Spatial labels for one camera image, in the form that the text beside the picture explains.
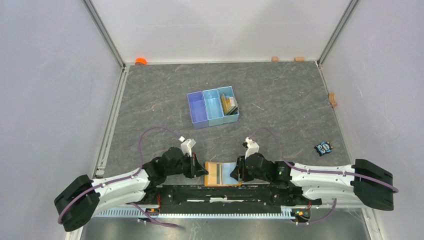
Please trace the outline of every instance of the small blue and black object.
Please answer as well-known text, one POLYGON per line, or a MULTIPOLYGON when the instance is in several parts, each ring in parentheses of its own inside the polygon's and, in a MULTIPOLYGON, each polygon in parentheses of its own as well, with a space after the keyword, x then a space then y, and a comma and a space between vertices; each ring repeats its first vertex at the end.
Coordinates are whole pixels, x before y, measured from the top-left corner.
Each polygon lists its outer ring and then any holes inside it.
POLYGON ((330 145, 330 142, 329 141, 323 141, 320 144, 316 145, 314 147, 314 149, 316 150, 316 152, 321 157, 324 154, 331 153, 331 150, 333 149, 333 146, 330 145))

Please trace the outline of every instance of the reflective floor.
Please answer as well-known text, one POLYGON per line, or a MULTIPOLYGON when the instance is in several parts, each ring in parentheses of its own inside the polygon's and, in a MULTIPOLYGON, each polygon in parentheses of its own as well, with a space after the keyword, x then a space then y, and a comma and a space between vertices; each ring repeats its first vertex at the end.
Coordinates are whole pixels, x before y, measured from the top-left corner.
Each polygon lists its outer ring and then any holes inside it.
MULTIPOLYGON (((328 209, 313 209, 312 220, 328 209)), ((161 219, 178 228, 144 225, 132 218, 95 217, 82 240, 369 240, 360 209, 337 209, 322 222, 296 226, 280 219, 161 219)))

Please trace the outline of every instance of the cable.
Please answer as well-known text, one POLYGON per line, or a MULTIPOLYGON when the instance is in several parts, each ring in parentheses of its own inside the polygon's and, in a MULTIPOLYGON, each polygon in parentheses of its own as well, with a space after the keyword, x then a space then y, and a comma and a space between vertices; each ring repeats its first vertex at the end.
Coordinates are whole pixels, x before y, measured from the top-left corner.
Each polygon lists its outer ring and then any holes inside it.
POLYGON ((91 192, 92 190, 95 190, 95 189, 98 189, 98 188, 100 188, 100 187, 105 187, 106 185, 108 185, 108 184, 113 184, 113 183, 116 183, 116 182, 120 182, 120 181, 123 181, 123 180, 127 180, 127 179, 131 179, 132 177, 135 177, 135 176, 137 176, 141 171, 142 171, 142 169, 143 169, 143 155, 142 155, 142 146, 141 146, 141 144, 142 144, 142 139, 143 139, 143 136, 148 132, 148 131, 150 131, 150 130, 153 130, 153 129, 165 129, 165 130, 168 130, 168 131, 170 131, 171 133, 173 133, 175 136, 177 136, 178 138, 181 138, 181 135, 180 134, 178 134, 178 133, 176 133, 175 131, 173 131, 173 130, 171 130, 171 129, 169 129, 169 128, 167 128, 167 127, 164 127, 164 126, 152 126, 152 127, 149 127, 147 130, 145 130, 141 135, 140 135, 140 138, 138 139, 138 153, 140 154, 140 168, 138 168, 138 170, 133 174, 133 175, 129 175, 129 176, 124 176, 124 177, 120 177, 120 178, 117 178, 117 179, 114 179, 114 180, 109 180, 109 181, 106 181, 106 182, 103 182, 103 183, 100 183, 100 184, 98 184, 98 185, 95 185, 95 186, 92 186, 92 187, 90 187, 89 189, 87 189, 87 190, 85 190, 85 191, 83 191, 83 192, 81 192, 78 196, 76 196, 74 199, 72 199, 72 201, 70 201, 70 203, 68 203, 68 205, 66 205, 65 206, 65 208, 62 210, 62 212, 59 214, 59 218, 57 219, 57 223, 58 224, 62 224, 62 218, 64 217, 64 215, 65 215, 65 213, 69 210, 69 208, 72 206, 72 205, 74 205, 75 204, 75 202, 76 201, 78 201, 80 198, 82 198, 83 196, 85 196, 86 194, 88 194, 89 192, 91 192))
POLYGON ((396 188, 396 187, 394 187, 393 185, 390 185, 390 184, 388 184, 388 183, 386 183, 386 182, 384 182, 384 181, 381 181, 381 180, 375 179, 375 178, 373 178, 373 177, 366 176, 366 175, 359 174, 359 173, 355 173, 355 172, 329 171, 329 170, 311 170, 311 169, 309 169, 309 170, 308 170, 308 169, 304 169, 304 168, 296 167, 296 166, 294 166, 294 165, 290 164, 290 162, 288 162, 288 161, 284 158, 284 156, 283 156, 283 152, 282 152, 282 150, 281 150, 281 144, 280 144, 280 141, 278 140, 278 138, 276 137, 276 135, 275 135, 275 134, 274 134, 274 133, 273 133, 273 132, 272 132, 269 128, 267 128, 267 127, 260 127, 260 128, 258 128, 256 131, 254 131, 254 132, 252 133, 252 135, 250 135, 249 139, 252 139, 252 137, 256 134, 256 132, 258 132, 258 131, 259 131, 259 130, 261 130, 261 129, 264 129, 264 130, 266 130, 269 134, 271 134, 271 136, 274 138, 275 142, 276 142, 276 143, 277 143, 277 145, 278 145, 278 149, 279 149, 279 153, 280 153, 280 158, 281 158, 281 159, 285 162, 285 164, 287 164, 287 166, 289 166, 290 168, 292 168, 292 169, 294 169, 294 170, 300 171, 300 172, 302 172, 302 173, 308 172, 308 173, 313 173, 313 174, 335 174, 335 175, 339 175, 339 174, 341 174, 341 175, 354 176, 354 177, 358 177, 358 178, 366 179, 366 180, 372 181, 372 182, 374 182, 374 183, 378 183, 378 184, 380 184, 380 185, 383 185, 383 186, 385 186, 386 188, 391 189, 391 190, 392 190, 395 194, 399 192, 399 189, 397 189, 397 188, 396 188))
POLYGON ((130 202, 130 204, 132 204, 134 207, 136 207, 138 210, 140 210, 148 219, 150 219, 150 221, 151 221, 150 223, 151 224, 157 224, 157 225, 161 225, 161 226, 168 227, 168 228, 176 228, 176 227, 178 227, 177 224, 160 222, 160 221, 154 219, 149 214, 147 214, 145 211, 143 211, 143 209, 140 206, 138 206, 135 202, 130 202))
POLYGON ((309 221, 309 222, 296 222, 296 225, 309 225, 309 224, 316 224, 316 223, 319 223, 321 221, 324 221, 324 220, 328 219, 333 214, 334 210, 336 209, 336 205, 337 205, 337 198, 334 198, 334 203, 331 207, 330 212, 328 212, 327 215, 321 217, 320 219, 309 221))

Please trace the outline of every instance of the white wall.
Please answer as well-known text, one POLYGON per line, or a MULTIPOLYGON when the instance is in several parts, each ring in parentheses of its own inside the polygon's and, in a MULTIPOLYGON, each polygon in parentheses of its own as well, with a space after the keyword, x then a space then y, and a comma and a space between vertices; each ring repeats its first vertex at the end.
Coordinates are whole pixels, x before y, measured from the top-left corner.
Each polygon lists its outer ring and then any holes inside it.
POLYGON ((120 70, 80 0, 2 1, 0 30, 0 239, 64 239, 53 200, 92 174, 120 70))
POLYGON ((384 239, 422 239, 424 1, 362 0, 323 63, 354 158, 394 175, 394 211, 377 211, 384 239))
POLYGON ((93 0, 123 60, 317 60, 349 0, 93 0))

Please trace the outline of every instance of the light blue bin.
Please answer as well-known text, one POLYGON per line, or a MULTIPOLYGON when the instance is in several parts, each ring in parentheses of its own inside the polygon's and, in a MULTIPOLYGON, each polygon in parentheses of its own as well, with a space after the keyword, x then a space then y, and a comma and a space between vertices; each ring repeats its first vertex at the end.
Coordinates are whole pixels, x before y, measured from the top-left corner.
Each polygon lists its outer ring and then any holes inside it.
POLYGON ((218 90, 216 88, 204 90, 202 91, 202 94, 204 106, 206 108, 207 120, 209 121, 209 127, 223 124, 224 113, 218 90))
MULTIPOLYGON (((224 86, 224 87, 218 87, 218 94, 219 96, 221 96, 222 94, 224 94, 225 99, 227 99, 228 97, 234 97, 234 92, 233 92, 233 87, 232 86, 224 86)), ((237 120, 239 120, 239 111, 237 111, 235 114, 233 115, 229 115, 229 116, 224 116, 223 118, 223 123, 224 124, 229 124, 229 123, 234 123, 237 122, 237 120)))

